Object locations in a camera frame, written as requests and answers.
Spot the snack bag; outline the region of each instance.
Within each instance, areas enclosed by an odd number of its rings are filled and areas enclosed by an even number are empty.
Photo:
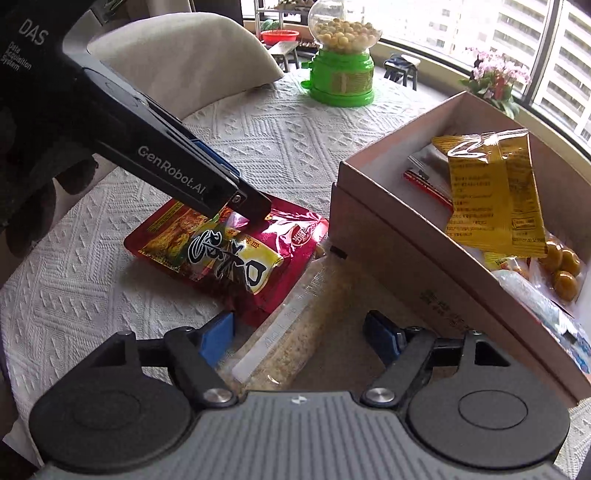
[[[500,255],[494,252],[485,252],[484,262],[490,271],[511,270],[517,272],[526,280],[530,279],[530,267],[525,258],[507,257],[506,255]]]
[[[258,327],[300,278],[328,220],[271,197],[256,225],[224,207],[214,218],[168,201],[126,239],[137,257],[225,301],[237,317]]]
[[[432,142],[449,158],[454,209],[449,237],[507,256],[544,257],[528,131],[435,137]]]

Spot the potted plant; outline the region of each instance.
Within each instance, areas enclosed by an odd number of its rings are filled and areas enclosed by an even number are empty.
[[[467,50],[476,53],[477,57],[470,78],[460,80],[462,85],[472,94],[504,112],[509,118],[515,118],[519,112],[519,105],[513,98],[513,86],[516,82],[527,85],[530,81],[529,71],[505,60],[496,52],[477,48]]]

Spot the small stool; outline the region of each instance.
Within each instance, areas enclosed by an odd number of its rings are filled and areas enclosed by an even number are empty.
[[[408,77],[413,80],[413,90],[417,89],[418,82],[418,66],[421,60],[411,57],[410,55],[393,54],[388,60],[384,62],[386,73],[384,78],[397,82],[402,79],[402,85],[406,87]]]
[[[269,53],[273,56],[274,59],[283,60],[283,69],[285,73],[289,73],[290,71],[290,64],[289,60],[287,60],[287,56],[290,53],[293,53],[295,67],[298,69],[300,68],[300,59],[297,57],[296,47],[300,44],[298,41],[279,41],[271,48],[269,48]]]

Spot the pink flower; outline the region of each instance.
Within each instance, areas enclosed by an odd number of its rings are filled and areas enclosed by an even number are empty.
[[[478,67],[472,70],[472,74],[476,80],[481,80],[486,77],[488,80],[494,80],[495,97],[499,93],[496,88],[499,84],[501,86],[513,85],[515,82],[520,82],[526,85],[530,82],[529,70],[524,67],[518,67],[513,61],[505,60],[502,55],[493,51],[483,51],[476,47],[469,47],[467,51],[476,53],[481,62]]]

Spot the clear glass dome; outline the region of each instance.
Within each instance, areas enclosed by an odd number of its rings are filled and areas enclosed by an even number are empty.
[[[308,14],[310,32],[322,48],[342,54],[359,54],[373,47],[383,29],[372,1],[318,0]]]

